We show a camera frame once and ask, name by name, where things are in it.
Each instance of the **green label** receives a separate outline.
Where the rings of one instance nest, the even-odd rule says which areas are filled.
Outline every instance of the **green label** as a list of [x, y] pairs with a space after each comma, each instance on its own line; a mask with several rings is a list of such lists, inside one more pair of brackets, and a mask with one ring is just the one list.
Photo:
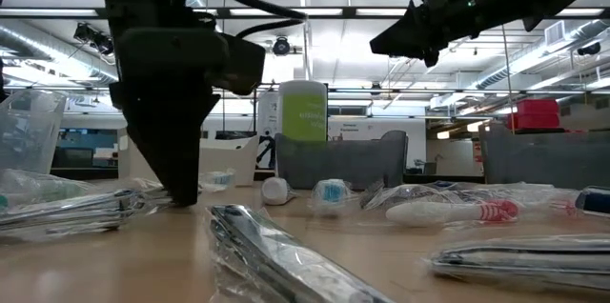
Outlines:
[[293, 140], [326, 141], [326, 99], [312, 94], [282, 97], [282, 133]]

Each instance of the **red box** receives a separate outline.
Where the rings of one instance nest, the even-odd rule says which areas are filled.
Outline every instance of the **red box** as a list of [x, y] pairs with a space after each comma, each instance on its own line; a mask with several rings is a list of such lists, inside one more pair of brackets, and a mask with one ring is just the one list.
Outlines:
[[[508, 115], [508, 129], [513, 128], [513, 118]], [[559, 128], [559, 116], [556, 113], [547, 114], [515, 114], [515, 129], [556, 129]]]
[[523, 99], [517, 102], [519, 115], [559, 114], [559, 104], [555, 99]]

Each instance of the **plastic bag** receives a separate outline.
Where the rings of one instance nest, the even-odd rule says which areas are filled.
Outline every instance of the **plastic bag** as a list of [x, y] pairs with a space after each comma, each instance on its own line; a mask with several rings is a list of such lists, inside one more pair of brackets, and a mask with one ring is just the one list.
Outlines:
[[143, 192], [119, 190], [14, 207], [0, 213], [0, 243], [45, 241], [79, 232], [116, 230], [157, 211]]
[[146, 179], [93, 185], [48, 174], [3, 170], [0, 243], [115, 230], [170, 201], [161, 184]]
[[390, 303], [333, 261], [303, 246], [264, 212], [209, 208], [217, 293], [211, 302]]
[[365, 210], [408, 227], [448, 223], [505, 223], [576, 217], [580, 192], [525, 183], [507, 185], [401, 185], [378, 191]]
[[444, 244], [426, 259], [430, 272], [511, 291], [577, 293], [583, 301], [583, 293], [610, 294], [610, 233], [601, 225], [474, 231], [459, 234], [470, 240]]
[[342, 179], [320, 180], [312, 190], [309, 207], [314, 215], [343, 216], [360, 211], [359, 195]]
[[260, 187], [260, 195], [266, 205], [284, 205], [297, 197], [293, 188], [283, 178], [271, 177], [265, 179]]
[[0, 212], [21, 205], [78, 197], [94, 190], [93, 184], [54, 175], [0, 170]]
[[224, 172], [205, 172], [199, 174], [199, 187], [204, 192], [222, 192], [235, 185], [235, 170], [227, 169]]

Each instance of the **clear plastic packaging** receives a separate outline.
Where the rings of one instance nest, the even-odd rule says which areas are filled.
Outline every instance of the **clear plastic packaging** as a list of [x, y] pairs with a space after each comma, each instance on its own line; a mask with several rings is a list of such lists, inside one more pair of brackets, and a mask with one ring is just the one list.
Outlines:
[[94, 190], [93, 184], [54, 175], [0, 170], [0, 212], [21, 205], [78, 197]]
[[583, 301], [588, 300], [583, 293], [603, 296], [604, 301], [610, 294], [609, 233], [505, 236], [451, 243], [427, 261], [434, 275], [502, 289], [570, 292]]
[[212, 302], [392, 302], [243, 206], [210, 208]]
[[386, 217], [408, 227], [451, 223], [507, 223], [575, 218], [580, 192], [524, 183], [507, 185], [401, 185], [378, 191], [361, 202], [383, 209]]
[[161, 184], [126, 179], [101, 185], [15, 170], [0, 171], [0, 244], [114, 230], [156, 212], [171, 198]]
[[314, 215], [342, 216], [358, 212], [359, 197], [342, 179], [320, 180], [312, 190], [310, 208]]
[[66, 96], [22, 90], [0, 104], [0, 169], [48, 174]]
[[18, 206], [0, 213], [0, 243], [45, 241], [80, 232], [116, 230], [135, 216], [156, 210], [149, 196], [135, 190]]
[[260, 187], [260, 196], [266, 205], [284, 205], [298, 195], [288, 185], [286, 179], [271, 177], [265, 179]]
[[199, 174], [199, 187], [204, 192], [222, 192], [235, 186], [235, 170], [205, 172]]

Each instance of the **wooden table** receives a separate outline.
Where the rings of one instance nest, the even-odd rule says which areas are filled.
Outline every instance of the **wooden table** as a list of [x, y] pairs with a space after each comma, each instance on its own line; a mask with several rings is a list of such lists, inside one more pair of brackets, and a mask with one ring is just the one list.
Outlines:
[[[582, 301], [432, 277], [422, 258], [444, 237], [439, 231], [362, 227], [354, 219], [320, 220], [312, 217], [306, 202], [300, 198], [267, 210], [306, 245], [396, 302]], [[186, 210], [146, 216], [119, 232], [0, 248], [0, 301], [207, 302], [215, 288], [204, 216], [205, 206], [213, 204], [261, 207], [258, 190], [235, 189], [206, 194]]]

